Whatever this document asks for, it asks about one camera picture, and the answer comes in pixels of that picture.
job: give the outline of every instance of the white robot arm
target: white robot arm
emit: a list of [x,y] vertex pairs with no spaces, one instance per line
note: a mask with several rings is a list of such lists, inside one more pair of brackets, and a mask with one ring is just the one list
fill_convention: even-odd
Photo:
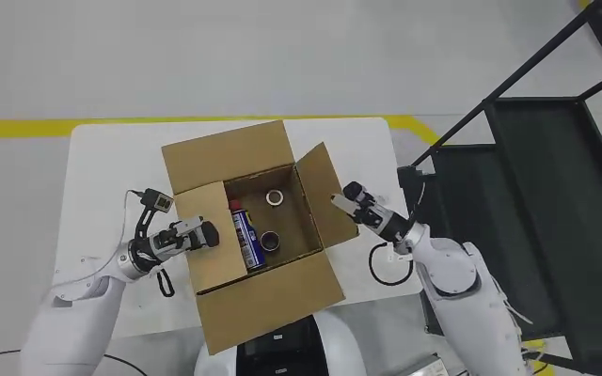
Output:
[[529,375],[507,299],[474,244],[432,239],[428,226],[382,207],[355,181],[343,194],[332,196],[335,206],[393,243],[395,252],[412,253],[445,338],[471,375]]
[[[168,211],[171,198],[155,197],[163,205],[156,210]],[[143,217],[149,222],[154,211],[151,208],[150,215],[145,211]],[[149,237],[148,222],[144,225],[141,218],[136,237],[121,244],[96,273],[52,289],[21,351],[23,376],[91,375],[103,359],[113,334],[126,283],[135,282],[181,252],[219,244],[214,225],[202,217],[173,223]]]

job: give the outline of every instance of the white table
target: white table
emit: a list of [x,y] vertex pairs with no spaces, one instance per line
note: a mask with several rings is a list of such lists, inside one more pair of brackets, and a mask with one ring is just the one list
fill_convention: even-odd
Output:
[[[242,128],[262,121],[86,125],[71,135],[63,194],[54,282],[89,274],[92,262],[103,264],[119,240],[126,190],[154,188],[171,195],[161,147],[190,138]],[[399,188],[396,162],[388,125],[382,118],[285,120],[285,127],[299,159],[324,141],[341,185],[357,180],[388,207],[407,216]],[[142,211],[138,198],[130,196],[124,240],[131,239]],[[157,213],[149,234],[177,219],[176,211]],[[366,228],[347,243],[327,249],[346,299],[342,304],[365,302],[418,293],[414,274],[398,287],[375,282],[368,269],[368,252],[382,242]],[[374,269],[382,278],[405,275],[407,262],[383,249],[374,257]],[[136,336],[199,326],[194,293],[184,256],[166,263],[176,290],[164,298],[154,277],[145,277],[126,289],[113,337]]]

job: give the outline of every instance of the gray floor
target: gray floor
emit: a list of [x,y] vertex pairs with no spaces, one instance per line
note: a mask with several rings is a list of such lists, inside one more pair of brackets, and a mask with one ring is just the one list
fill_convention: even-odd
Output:
[[[389,113],[418,115],[442,134],[563,27],[574,5],[5,0],[0,118]],[[510,94],[578,94],[602,78],[601,51],[579,32]],[[595,118],[600,97],[589,103]],[[410,131],[391,135],[398,165],[426,147]],[[477,118],[452,141],[490,138]],[[0,139],[0,350],[21,346],[50,283],[68,152],[68,138]],[[431,352],[461,370],[444,340],[423,333],[416,296],[333,310],[371,375]],[[186,375],[202,339],[200,329],[123,338],[109,352],[150,376]],[[2,374],[16,365],[15,355],[0,358]],[[135,372],[103,361],[96,374]]]

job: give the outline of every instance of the open cardboard box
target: open cardboard box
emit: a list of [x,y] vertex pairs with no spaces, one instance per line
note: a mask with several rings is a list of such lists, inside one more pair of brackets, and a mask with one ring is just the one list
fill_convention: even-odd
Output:
[[[341,186],[324,143],[298,162],[281,120],[163,147],[180,218],[214,223],[220,244],[187,254],[210,354],[261,336],[344,299],[324,250],[357,236],[330,203]],[[279,189],[271,207],[265,194]],[[272,230],[280,248],[248,273],[229,210],[238,199],[258,236]]]

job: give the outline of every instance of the spray can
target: spray can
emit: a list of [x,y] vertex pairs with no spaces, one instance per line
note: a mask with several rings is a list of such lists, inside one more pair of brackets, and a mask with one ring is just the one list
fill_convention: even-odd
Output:
[[248,211],[241,208],[241,203],[238,200],[230,201],[230,210],[232,211],[232,220],[234,221],[238,243],[241,245],[246,269],[251,272],[262,268],[265,266],[265,257],[261,252],[257,232],[251,225]]

